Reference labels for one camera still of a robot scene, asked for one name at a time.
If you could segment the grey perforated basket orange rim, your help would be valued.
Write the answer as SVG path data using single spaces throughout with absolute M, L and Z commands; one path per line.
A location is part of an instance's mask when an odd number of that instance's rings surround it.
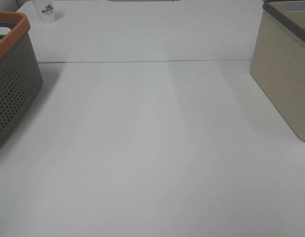
M 0 149 L 20 123 L 42 87 L 42 76 L 21 12 L 0 11 Z

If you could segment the beige bin grey rim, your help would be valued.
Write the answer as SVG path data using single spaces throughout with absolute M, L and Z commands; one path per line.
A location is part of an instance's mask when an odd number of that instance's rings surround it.
M 305 142 L 305 0 L 266 0 L 250 74 Z

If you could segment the white paper cup green logo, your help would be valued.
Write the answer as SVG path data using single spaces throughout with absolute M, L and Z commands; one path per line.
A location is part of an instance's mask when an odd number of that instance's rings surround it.
M 41 23 L 51 24 L 55 22 L 53 0 L 33 0 L 32 3 Z

